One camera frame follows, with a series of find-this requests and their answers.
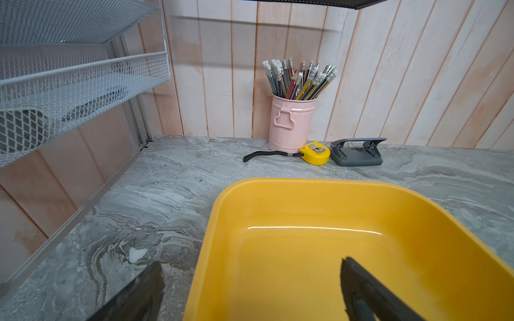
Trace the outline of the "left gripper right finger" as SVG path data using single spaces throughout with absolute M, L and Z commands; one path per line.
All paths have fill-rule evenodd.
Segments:
M 351 257 L 342 259 L 340 286 L 350 320 L 422 320 Z

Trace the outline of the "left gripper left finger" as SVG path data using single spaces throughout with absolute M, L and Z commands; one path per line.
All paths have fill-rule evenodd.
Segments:
M 88 320 L 157 320 L 164 289 L 161 263 L 153 262 Z

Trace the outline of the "yellow plastic storage tray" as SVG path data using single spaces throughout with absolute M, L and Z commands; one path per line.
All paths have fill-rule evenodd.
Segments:
M 211 210 L 185 320 L 346 320 L 353 258 L 425 320 L 512 320 L 513 270 L 448 211 L 388 183 L 246 179 Z

